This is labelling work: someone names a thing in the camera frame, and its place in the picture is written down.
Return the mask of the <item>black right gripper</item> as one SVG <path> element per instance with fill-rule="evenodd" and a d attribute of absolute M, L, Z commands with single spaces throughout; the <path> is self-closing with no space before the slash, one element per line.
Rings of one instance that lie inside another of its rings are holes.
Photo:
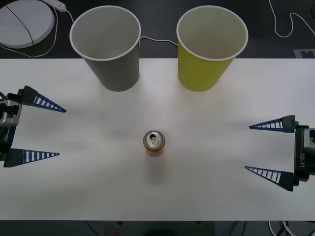
<path fill-rule="evenodd" d="M 290 192 L 293 191 L 294 182 L 306 182 L 309 180 L 310 175 L 314 176 L 315 129 L 306 125 L 298 126 L 298 124 L 299 122 L 295 120 L 295 115 L 288 115 L 249 126 L 249 129 L 253 130 L 283 133 L 295 132 L 294 174 L 251 166 L 245 166 L 245 169 Z"/>

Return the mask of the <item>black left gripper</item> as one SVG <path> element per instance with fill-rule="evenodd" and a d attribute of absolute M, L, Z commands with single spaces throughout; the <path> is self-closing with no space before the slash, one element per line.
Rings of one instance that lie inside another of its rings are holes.
<path fill-rule="evenodd" d="M 0 93 L 0 153 L 4 153 L 5 168 L 12 168 L 35 161 L 59 156 L 57 152 L 11 149 L 16 126 L 19 123 L 22 104 L 41 109 L 66 113 L 66 109 L 29 86 L 22 89 L 22 96 Z"/>

